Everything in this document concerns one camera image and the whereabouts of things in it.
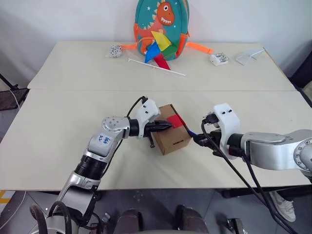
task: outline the black stand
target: black stand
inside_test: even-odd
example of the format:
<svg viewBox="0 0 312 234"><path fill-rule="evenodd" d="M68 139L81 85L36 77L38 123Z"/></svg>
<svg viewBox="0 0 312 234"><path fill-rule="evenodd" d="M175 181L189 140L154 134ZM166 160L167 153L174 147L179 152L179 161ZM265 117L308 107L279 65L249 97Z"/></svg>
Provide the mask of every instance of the black stand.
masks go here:
<svg viewBox="0 0 312 234"><path fill-rule="evenodd" d="M18 85L12 85L3 75L0 74L0 79L10 88L10 91L0 92L0 111L13 110L18 107L26 99L29 89L18 88Z"/></svg>

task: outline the shoe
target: shoe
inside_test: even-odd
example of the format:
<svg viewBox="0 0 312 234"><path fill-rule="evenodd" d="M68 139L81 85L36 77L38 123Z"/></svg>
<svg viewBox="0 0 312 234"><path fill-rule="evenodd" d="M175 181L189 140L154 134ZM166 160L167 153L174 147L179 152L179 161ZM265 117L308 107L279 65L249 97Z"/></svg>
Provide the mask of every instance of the shoe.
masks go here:
<svg viewBox="0 0 312 234"><path fill-rule="evenodd" d="M296 215L294 214L293 201L285 200L276 191L269 192L272 201L278 211L278 213L289 222L295 222Z"/></svg>

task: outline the cardboard box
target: cardboard box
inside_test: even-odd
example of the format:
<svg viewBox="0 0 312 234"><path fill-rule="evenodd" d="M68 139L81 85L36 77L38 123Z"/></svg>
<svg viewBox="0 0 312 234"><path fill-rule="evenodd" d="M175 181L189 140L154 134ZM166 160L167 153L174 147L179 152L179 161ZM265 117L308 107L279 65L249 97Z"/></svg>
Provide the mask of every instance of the cardboard box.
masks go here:
<svg viewBox="0 0 312 234"><path fill-rule="evenodd" d="M153 133L155 141L163 155L187 146L191 140L187 132L187 126L176 112L172 104L159 108L161 115L158 120L166 120L173 124L173 127L162 132Z"/></svg>

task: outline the gray floor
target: gray floor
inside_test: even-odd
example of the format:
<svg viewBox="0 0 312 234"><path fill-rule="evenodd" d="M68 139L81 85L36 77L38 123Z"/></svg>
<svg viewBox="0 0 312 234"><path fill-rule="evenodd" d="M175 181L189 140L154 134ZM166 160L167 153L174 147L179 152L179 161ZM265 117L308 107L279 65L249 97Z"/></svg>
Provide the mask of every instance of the gray floor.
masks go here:
<svg viewBox="0 0 312 234"><path fill-rule="evenodd" d="M0 226L12 215L23 198L18 191L0 216ZM56 195L42 192L27 192L25 200L15 216L0 230L0 234L27 234L36 221L29 213L33 203L40 205L47 214ZM118 216L127 209L135 208L143 215L145 230L171 229L174 212L178 204L193 207L207 223L211 234L230 234L224 227L227 218L241 218L250 234L285 234L286 232L270 217L270 213L252 195L223 198L219 191L211 189L167 189L167 190L115 190L103 192L96 204L95 213L100 217L109 213L112 217L109 233L112 233ZM312 197L294 200L297 220L290 225L299 234L312 234ZM88 234L83 228L79 234Z"/></svg>

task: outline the dinosaur backpack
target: dinosaur backpack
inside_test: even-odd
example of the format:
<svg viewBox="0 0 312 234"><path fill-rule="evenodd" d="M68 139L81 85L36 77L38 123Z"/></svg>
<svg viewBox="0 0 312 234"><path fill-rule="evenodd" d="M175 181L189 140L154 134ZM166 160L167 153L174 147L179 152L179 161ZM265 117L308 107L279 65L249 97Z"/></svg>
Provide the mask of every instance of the dinosaur backpack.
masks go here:
<svg viewBox="0 0 312 234"><path fill-rule="evenodd" d="M179 57L188 38L189 15L187 0L139 0L134 24L139 52L146 55L157 43L165 60Z"/></svg>

